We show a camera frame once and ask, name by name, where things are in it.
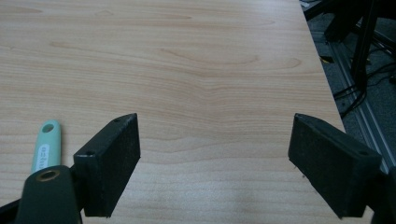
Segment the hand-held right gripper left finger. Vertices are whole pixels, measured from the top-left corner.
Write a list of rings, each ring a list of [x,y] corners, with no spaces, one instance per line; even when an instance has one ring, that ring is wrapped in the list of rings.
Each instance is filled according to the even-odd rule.
[[[110,217],[140,159],[136,113],[111,120],[74,154],[86,217]]]

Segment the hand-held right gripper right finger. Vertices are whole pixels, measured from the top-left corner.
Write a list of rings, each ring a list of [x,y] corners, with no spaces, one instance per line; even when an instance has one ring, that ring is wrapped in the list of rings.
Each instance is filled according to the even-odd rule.
[[[363,215],[379,153],[322,119],[296,114],[288,156],[338,217]]]

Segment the black metal stand pole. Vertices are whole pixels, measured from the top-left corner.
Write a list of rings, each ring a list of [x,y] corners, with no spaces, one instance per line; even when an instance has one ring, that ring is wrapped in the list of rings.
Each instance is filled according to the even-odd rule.
[[[359,91],[366,91],[366,61],[373,40],[381,0],[364,0],[361,31],[356,44],[350,74]]]

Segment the black stand foot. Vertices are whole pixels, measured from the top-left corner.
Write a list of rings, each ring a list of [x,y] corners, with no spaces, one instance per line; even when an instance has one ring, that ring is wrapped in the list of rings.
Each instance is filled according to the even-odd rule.
[[[341,42],[350,33],[352,27],[360,20],[361,10],[355,7],[339,7],[334,12],[332,22],[325,31],[326,40]]]

